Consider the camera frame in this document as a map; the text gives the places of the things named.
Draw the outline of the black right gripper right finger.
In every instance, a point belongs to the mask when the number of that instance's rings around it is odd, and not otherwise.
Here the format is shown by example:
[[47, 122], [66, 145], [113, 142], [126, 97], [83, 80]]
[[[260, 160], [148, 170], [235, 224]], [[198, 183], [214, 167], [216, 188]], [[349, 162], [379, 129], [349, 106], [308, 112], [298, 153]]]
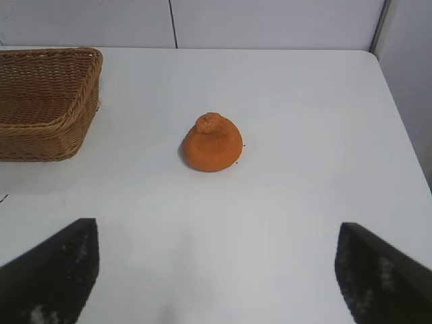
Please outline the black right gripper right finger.
[[355, 323], [431, 322], [431, 270], [367, 228], [341, 224], [334, 271]]

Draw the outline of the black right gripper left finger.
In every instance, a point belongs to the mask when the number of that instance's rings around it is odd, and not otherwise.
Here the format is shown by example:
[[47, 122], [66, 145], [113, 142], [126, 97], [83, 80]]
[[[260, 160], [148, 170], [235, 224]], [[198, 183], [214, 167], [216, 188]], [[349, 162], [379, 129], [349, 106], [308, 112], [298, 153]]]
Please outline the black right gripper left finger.
[[76, 323], [99, 263], [96, 219], [69, 224], [1, 266], [1, 322]]

